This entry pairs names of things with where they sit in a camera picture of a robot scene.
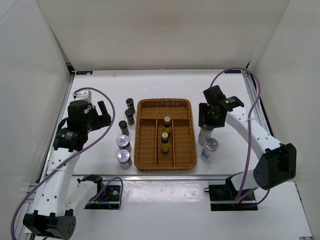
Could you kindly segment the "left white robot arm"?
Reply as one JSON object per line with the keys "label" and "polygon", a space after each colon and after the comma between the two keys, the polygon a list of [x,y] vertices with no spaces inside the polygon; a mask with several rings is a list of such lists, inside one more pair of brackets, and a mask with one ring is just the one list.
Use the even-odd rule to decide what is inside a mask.
{"label": "left white robot arm", "polygon": [[33,190],[40,195],[32,213],[23,218],[23,225],[35,236],[68,240],[76,226],[76,209],[82,208],[92,198],[100,200],[105,194],[102,178],[96,176],[91,185],[85,184],[71,196],[67,196],[75,166],[86,146],[88,135],[102,128],[109,129],[114,118],[109,115],[105,103],[95,106],[89,97],[69,103],[67,117],[58,125],[50,157],[51,168],[39,183],[43,190]]}

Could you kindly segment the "jar white red lid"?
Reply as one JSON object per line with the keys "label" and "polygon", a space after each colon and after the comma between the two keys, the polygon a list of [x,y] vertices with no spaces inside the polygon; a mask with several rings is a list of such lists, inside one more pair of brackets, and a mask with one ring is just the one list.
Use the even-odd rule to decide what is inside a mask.
{"label": "jar white red lid", "polygon": [[116,139],[116,144],[120,150],[127,150],[129,153],[132,150],[130,139],[127,135],[119,135]]}
{"label": "jar white red lid", "polygon": [[130,168],[132,166],[132,159],[129,151],[121,149],[116,155],[116,159],[123,169]]}

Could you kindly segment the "white can silver lid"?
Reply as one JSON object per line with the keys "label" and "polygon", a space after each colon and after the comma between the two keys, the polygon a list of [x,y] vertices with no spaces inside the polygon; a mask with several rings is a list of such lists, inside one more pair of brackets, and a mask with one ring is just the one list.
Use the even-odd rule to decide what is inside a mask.
{"label": "white can silver lid", "polygon": [[212,136],[213,131],[214,127],[212,126],[202,126],[198,135],[198,143],[203,146],[206,143],[207,138]]}

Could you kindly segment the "white can blue label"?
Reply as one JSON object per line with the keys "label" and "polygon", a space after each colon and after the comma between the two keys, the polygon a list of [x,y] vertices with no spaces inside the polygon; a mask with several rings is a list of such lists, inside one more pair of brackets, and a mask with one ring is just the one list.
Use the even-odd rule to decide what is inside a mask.
{"label": "white can blue label", "polygon": [[201,151],[200,158],[204,162],[212,162],[218,148],[219,142],[215,138],[207,138]]}

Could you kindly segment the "dark spice jar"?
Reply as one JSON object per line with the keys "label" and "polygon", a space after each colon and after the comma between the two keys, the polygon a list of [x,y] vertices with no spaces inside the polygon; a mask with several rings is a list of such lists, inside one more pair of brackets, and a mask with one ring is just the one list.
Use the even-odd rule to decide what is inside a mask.
{"label": "dark spice jar", "polygon": [[130,135],[130,131],[128,129],[128,125],[127,125],[127,122],[125,120],[119,121],[118,126],[120,128],[120,131],[121,131],[122,135],[126,135],[126,136]]}
{"label": "dark spice jar", "polygon": [[126,102],[127,108],[131,110],[133,114],[135,114],[136,110],[135,110],[134,100],[132,98],[127,98],[125,102]]}
{"label": "dark spice jar", "polygon": [[135,124],[133,111],[131,109],[127,109],[124,113],[127,119],[127,124],[129,126],[133,126]]}

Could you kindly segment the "yellow bottle beige cap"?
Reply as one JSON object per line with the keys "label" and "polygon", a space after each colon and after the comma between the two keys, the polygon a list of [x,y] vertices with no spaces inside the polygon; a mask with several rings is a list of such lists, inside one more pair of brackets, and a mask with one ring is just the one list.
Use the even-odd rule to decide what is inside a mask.
{"label": "yellow bottle beige cap", "polygon": [[168,134],[166,132],[163,132],[161,134],[161,152],[162,153],[168,153],[170,151],[170,137],[168,137]]}
{"label": "yellow bottle beige cap", "polygon": [[163,133],[167,133],[168,137],[171,136],[171,133],[172,133],[172,121],[171,121],[171,118],[169,116],[166,116],[164,118],[162,132]]}

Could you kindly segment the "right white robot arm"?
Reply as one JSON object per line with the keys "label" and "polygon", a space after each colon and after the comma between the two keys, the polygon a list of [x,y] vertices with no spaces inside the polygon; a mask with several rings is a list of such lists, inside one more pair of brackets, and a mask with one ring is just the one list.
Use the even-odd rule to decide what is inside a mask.
{"label": "right white robot arm", "polygon": [[233,127],[247,142],[258,162],[254,169],[245,167],[241,173],[229,176],[224,193],[240,202],[249,192],[261,188],[268,191],[296,177],[297,150],[293,144],[283,144],[271,136],[256,120],[249,117],[244,103],[236,96],[226,97],[218,85],[203,92],[205,103],[199,104],[198,125],[202,128]]}

